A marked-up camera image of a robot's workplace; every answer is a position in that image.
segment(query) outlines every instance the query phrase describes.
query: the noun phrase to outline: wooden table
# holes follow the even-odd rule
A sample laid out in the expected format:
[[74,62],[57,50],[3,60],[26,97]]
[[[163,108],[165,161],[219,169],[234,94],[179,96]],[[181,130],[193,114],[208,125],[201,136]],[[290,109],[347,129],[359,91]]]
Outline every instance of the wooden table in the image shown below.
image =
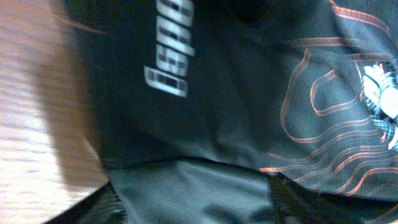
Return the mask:
[[72,26],[87,29],[54,0],[0,0],[0,223],[45,222],[107,182]]

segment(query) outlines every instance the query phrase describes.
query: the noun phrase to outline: graphic print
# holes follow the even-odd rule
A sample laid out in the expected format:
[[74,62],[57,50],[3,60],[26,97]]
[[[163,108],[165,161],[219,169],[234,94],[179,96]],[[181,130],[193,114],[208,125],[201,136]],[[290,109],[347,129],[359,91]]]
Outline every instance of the graphic print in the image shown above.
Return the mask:
[[[330,2],[336,18],[374,26],[390,36],[380,19]],[[260,170],[282,172],[321,192],[375,199],[396,195],[398,84],[389,63],[393,56],[333,51],[333,47],[373,50],[363,40],[352,38],[306,38],[284,44],[303,50],[290,76],[280,123],[294,148],[306,156],[272,151],[269,155],[276,159],[275,164],[283,166]],[[382,223],[397,208],[368,223]]]

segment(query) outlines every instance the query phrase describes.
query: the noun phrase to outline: wood grain surface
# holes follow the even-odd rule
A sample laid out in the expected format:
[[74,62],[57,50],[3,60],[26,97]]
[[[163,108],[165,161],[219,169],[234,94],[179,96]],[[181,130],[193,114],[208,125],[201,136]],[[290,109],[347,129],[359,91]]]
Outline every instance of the wood grain surface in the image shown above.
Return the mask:
[[64,15],[54,0],[0,0],[0,223],[45,222],[107,181]]

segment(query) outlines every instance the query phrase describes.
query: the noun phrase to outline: black fabric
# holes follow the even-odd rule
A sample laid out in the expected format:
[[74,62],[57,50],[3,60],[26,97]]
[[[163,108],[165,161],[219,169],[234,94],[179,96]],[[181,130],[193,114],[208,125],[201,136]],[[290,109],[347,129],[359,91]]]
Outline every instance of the black fabric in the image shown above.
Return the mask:
[[[315,192],[381,202],[363,208],[368,213],[342,206],[362,221],[398,218],[390,204],[398,201],[398,157],[387,148],[391,136],[371,119],[363,83],[365,67],[397,65],[395,1],[181,1],[191,2],[193,12],[171,2],[67,1],[72,19],[102,32],[76,30],[93,84],[100,157],[116,191],[130,212],[160,203],[154,195],[173,200],[134,218],[172,222],[176,215],[188,223],[189,213],[179,217],[170,208],[188,203],[183,186],[192,183],[152,189],[173,177],[173,166],[146,166],[186,158],[261,171],[265,179],[280,172]],[[192,23],[163,15],[157,3],[180,16],[193,13]],[[157,30],[167,21],[174,25]],[[165,36],[175,44],[159,38]],[[178,60],[166,58],[166,49]],[[169,67],[159,67],[157,50]],[[168,88],[149,81],[156,78]],[[239,172],[228,172],[231,186],[247,193],[236,200],[254,200],[245,184],[251,176],[237,178]],[[227,184],[214,191],[228,198],[222,189]],[[268,190],[256,193],[265,197]]]
[[122,202],[112,186],[106,184],[46,224],[123,224],[126,220],[126,210]]

